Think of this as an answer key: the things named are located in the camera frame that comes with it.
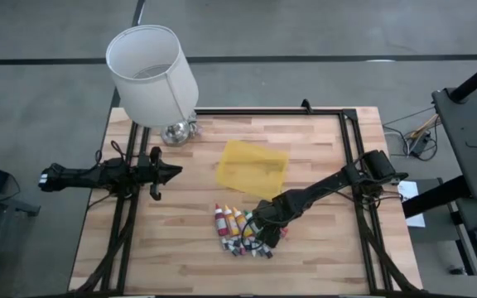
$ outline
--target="concrete floor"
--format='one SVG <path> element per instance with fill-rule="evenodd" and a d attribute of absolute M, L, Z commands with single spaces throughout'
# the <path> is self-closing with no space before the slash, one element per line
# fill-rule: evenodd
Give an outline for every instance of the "concrete floor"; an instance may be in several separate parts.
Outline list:
<path fill-rule="evenodd" d="M 135 5 L 0 0 L 0 59 L 102 57 L 109 40 L 130 25 Z M 188 56 L 477 54 L 477 0 L 149 0 L 142 23 L 175 30 Z M 192 69 L 201 107 L 297 106 L 309 99 L 315 106 L 378 106 L 388 122 L 430 107 L 432 91 L 459 84 L 477 70 L 477 61 Z M 42 193 L 37 177 L 54 161 L 92 166 L 112 93 L 105 65 L 0 66 L 0 168 L 16 176 L 21 199 L 42 206 L 37 218 L 18 218 L 12 227 L 0 264 L 1 297 L 66 290 L 89 191 Z M 430 116 L 392 127 L 407 132 Z M 438 135 L 433 160 L 392 157 L 397 170 L 416 179 L 459 175 L 441 127 Z M 388 144 L 391 153 L 401 150 L 393 136 Z M 418 261 L 424 282 L 425 258 L 418 255 Z M 447 285 L 432 286 L 443 292 Z"/>

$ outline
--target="wooden table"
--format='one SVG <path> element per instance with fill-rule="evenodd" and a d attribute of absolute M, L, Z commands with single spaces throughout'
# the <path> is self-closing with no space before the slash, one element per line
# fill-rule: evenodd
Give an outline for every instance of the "wooden table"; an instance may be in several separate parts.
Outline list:
<path fill-rule="evenodd" d="M 378 109 L 357 111 L 365 151 L 386 151 Z M 290 161 L 284 188 L 302 188 L 339 171 L 345 164 L 337 117 L 199 116 L 199 125 L 203 128 L 201 135 L 183 147 L 165 147 L 159 132 L 152 130 L 148 146 L 160 146 L 164 162 L 184 168 L 161 188 L 161 201 L 150 197 L 148 186 L 141 191 L 126 294 L 369 293 L 354 206 L 339 195 L 317 201 L 301 218 L 291 222 L 287 237 L 273 249 L 272 259 L 234 257 L 222 251 L 214 229 L 214 203 L 251 210 L 259 201 L 216 183 L 216 169 L 228 140 L 287 151 Z M 111 140 L 126 148 L 130 126 L 124 110 L 115 108 L 104 139 L 104 158 L 117 155 L 109 145 Z M 91 200 L 106 194 L 105 190 L 94 190 Z M 105 254 L 114 202 L 115 198 L 106 200 L 87 213 L 70 289 L 80 286 Z M 386 250 L 409 281 L 421 287 L 400 201 L 384 200 L 378 214 Z M 378 284 L 382 285 L 376 257 L 373 265 Z M 117 280 L 115 274 L 112 286 Z"/>

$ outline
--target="paper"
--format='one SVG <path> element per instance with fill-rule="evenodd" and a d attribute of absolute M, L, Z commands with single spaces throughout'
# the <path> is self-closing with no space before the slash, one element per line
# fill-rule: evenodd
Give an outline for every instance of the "paper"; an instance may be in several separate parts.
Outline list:
<path fill-rule="evenodd" d="M 401 181 L 398 184 L 398 193 L 404 197 L 402 202 L 405 202 L 413 198 L 414 196 L 419 195 L 419 190 L 417 189 L 417 183 L 413 181 Z M 417 228 L 426 227 L 424 223 L 424 216 L 422 216 L 422 214 L 418 214 L 418 215 L 412 216 L 409 219 L 406 219 L 406 224 L 408 227 L 417 227 Z"/>

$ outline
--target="lamp base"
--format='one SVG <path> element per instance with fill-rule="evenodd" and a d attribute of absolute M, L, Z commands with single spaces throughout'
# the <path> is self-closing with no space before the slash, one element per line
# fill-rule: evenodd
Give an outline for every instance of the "lamp base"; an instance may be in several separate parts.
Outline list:
<path fill-rule="evenodd" d="M 170 147 L 183 146 L 198 131 L 196 114 L 193 112 L 187 121 L 172 124 L 161 130 L 161 139 Z"/>

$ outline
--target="white lamp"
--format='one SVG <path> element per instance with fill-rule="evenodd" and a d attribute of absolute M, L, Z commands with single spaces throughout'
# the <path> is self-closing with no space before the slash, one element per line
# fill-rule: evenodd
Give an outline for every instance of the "white lamp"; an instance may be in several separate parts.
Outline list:
<path fill-rule="evenodd" d="M 163 26 L 135 26 L 109 44 L 106 63 L 127 115 L 161 130 L 165 144 L 184 144 L 195 130 L 198 85 L 174 32 Z"/>

